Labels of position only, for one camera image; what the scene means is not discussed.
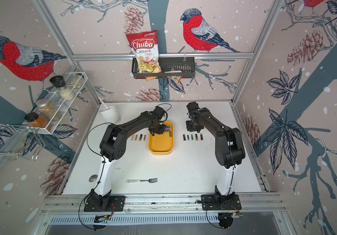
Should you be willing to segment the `yellow plastic storage box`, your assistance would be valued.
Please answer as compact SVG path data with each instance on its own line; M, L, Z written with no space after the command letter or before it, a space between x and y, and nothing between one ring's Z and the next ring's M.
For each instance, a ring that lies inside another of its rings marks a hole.
M171 121L165 121L163 124L170 126L171 130L161 135L149 135L148 148L154 155L168 155L174 148L174 126Z

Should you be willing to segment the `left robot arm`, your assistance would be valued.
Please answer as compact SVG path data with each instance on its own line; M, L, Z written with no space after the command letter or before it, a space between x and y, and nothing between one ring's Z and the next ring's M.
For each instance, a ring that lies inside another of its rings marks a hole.
M127 140L133 134L147 128L151 135L162 135L165 125L162 118L168 117L167 111L156 106L152 111L144 111L138 117L123 124L108 123L100 142L101 166L96 186L91 190L89 198L98 206L107 206L110 202L111 183L116 160L126 152Z

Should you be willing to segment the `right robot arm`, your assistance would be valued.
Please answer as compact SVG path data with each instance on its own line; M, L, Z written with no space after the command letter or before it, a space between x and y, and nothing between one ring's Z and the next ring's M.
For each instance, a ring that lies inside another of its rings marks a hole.
M242 160L246 157L245 148L238 128L230 128L215 118L209 109L200 108L198 103L187 105L189 120L186 121L189 132L200 133L207 129L215 139L217 162L225 168L215 186L214 200L222 205L235 200L235 175Z

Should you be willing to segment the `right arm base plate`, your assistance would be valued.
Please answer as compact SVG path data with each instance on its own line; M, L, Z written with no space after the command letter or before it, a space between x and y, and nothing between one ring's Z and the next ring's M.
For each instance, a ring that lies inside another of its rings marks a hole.
M227 196L217 194L203 194L201 195L201 204L204 211L216 210L234 210L239 211L242 209L239 195L230 194Z

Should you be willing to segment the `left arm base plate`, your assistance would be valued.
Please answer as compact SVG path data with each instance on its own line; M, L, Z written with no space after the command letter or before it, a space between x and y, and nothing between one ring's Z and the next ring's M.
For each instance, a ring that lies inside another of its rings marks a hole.
M84 212L122 212L125 203L125 196L109 196L100 197L93 194L85 201Z

